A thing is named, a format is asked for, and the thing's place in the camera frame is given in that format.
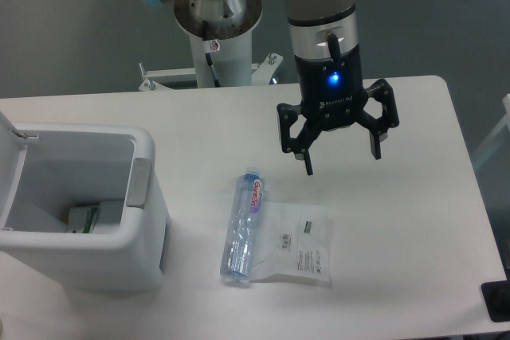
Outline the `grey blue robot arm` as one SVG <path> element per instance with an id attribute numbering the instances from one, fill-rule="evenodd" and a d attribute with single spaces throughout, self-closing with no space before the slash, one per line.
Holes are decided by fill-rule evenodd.
<path id="1" fill-rule="evenodd" d="M 172 2 L 188 34 L 201 88 L 248 85 L 251 34 L 261 20 L 261 0 L 144 0 Z M 284 0 L 301 101 L 277 106 L 282 151 L 310 163 L 309 150 L 324 131 L 359 124 L 371 153 L 381 156 L 387 132 L 399 124 L 386 80 L 363 85 L 355 0 Z"/>

